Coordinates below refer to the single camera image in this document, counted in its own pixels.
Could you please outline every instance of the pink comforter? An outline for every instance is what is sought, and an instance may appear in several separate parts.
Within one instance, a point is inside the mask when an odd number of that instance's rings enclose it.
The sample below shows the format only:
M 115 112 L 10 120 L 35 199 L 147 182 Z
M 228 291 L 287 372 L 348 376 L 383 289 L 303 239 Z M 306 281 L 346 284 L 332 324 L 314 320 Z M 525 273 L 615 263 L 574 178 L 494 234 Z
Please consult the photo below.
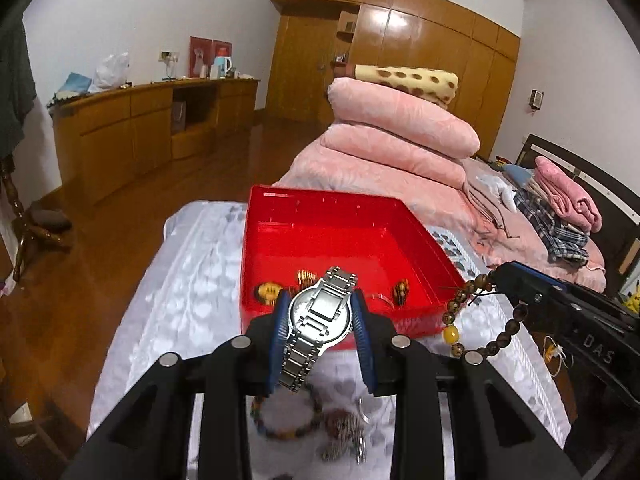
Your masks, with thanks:
M 591 196 L 546 156 L 536 157 L 534 180 L 546 192 L 560 218 L 587 233 L 597 233 L 602 228 L 602 217 Z
M 335 117 L 370 124 L 452 158 L 480 148 L 475 130 L 438 105 L 393 88 L 341 77 L 327 95 Z
M 581 269 L 548 262 L 545 245 L 521 215 L 519 238 L 507 239 L 472 209 L 461 191 L 406 171 L 330 150 L 315 140 L 298 154 L 289 171 L 274 186 L 329 189 L 393 196 L 402 200 L 423 224 L 462 234 L 487 266 L 520 261 L 555 278 L 604 290 L 604 261 L 593 242 L 590 262 Z
M 332 124 L 320 137 L 320 144 L 336 152 L 409 171 L 455 189 L 462 189 L 465 182 L 465 170 L 457 160 L 366 124 Z

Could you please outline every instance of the plastic bag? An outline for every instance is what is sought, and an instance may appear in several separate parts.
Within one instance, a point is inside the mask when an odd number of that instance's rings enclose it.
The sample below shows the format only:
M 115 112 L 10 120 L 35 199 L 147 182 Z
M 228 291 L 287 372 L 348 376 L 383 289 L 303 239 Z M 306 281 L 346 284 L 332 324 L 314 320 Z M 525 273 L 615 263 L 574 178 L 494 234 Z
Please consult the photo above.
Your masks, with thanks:
M 95 69 L 94 80 L 89 86 L 89 93 L 104 92 L 118 88 L 127 82 L 129 72 L 129 53 L 111 54 L 105 57 Z

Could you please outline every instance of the yellow polka dot blanket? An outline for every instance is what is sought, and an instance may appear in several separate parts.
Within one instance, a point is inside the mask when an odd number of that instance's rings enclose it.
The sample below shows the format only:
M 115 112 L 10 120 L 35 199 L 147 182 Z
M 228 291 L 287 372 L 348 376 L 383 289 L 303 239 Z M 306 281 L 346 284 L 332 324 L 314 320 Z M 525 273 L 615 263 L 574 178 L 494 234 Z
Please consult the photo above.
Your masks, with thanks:
M 433 68 L 348 64 L 336 67 L 334 75 L 395 88 L 437 104 L 445 110 L 458 90 L 457 75 Z

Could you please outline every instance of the colorful bead bracelet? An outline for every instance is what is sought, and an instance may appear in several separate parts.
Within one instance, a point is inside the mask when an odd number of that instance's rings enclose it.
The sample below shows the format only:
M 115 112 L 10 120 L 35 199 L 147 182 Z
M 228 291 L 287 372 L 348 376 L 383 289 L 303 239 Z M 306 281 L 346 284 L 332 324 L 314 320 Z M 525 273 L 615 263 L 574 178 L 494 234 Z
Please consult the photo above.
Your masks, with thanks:
M 311 401 L 313 402 L 314 414 L 308 424 L 300 426 L 299 428 L 293 428 L 292 430 L 270 430 L 264 425 L 262 420 L 262 405 L 264 404 L 265 397 L 254 397 L 251 403 L 251 418 L 254 420 L 255 429 L 258 430 L 258 434 L 265 436 L 266 438 L 272 438 L 273 440 L 295 440 L 301 438 L 309 433 L 317 430 L 322 424 L 322 399 L 311 384 L 305 383 L 302 386 L 309 392 Z
M 445 325 L 442 331 L 442 337 L 447 344 L 451 345 L 451 355 L 453 355 L 453 357 L 462 357 L 469 351 L 465 350 L 464 345 L 458 342 L 460 333 L 454 325 L 456 314 L 470 296 L 474 294 L 479 296 L 482 291 L 491 292 L 492 290 L 494 290 L 494 286 L 491 283 L 491 273 L 489 273 L 488 276 L 486 274 L 480 274 L 476 276 L 474 280 L 465 282 L 462 288 L 456 292 L 454 299 L 447 303 L 447 311 L 442 314 L 442 322 Z M 513 319 L 508 320 L 504 326 L 504 332 L 500 332 L 495 341 L 489 341 L 486 346 L 477 348 L 475 351 L 483 358 L 496 355 L 500 351 L 500 348 L 505 348 L 511 343 L 511 337 L 518 333 L 520 323 L 523 322 L 526 317 L 526 305 L 518 305 L 513 309 Z

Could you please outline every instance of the red plastic box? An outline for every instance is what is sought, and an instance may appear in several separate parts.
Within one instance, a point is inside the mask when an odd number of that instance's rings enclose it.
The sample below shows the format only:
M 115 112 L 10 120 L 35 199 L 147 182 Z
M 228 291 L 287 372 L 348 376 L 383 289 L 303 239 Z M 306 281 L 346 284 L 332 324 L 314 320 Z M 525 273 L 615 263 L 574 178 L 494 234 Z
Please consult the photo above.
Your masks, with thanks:
M 358 275 L 369 310 L 393 321 L 410 337 L 442 330 L 442 314 L 463 280 L 442 248 L 399 200 L 380 196 L 255 186 L 251 190 L 242 250 L 242 330 L 272 307 L 259 303 L 263 282 L 296 285 L 296 272 L 321 276 L 331 266 Z M 405 306 L 393 308 L 372 295 L 391 298 L 406 278 Z M 348 337 L 334 348 L 353 348 Z

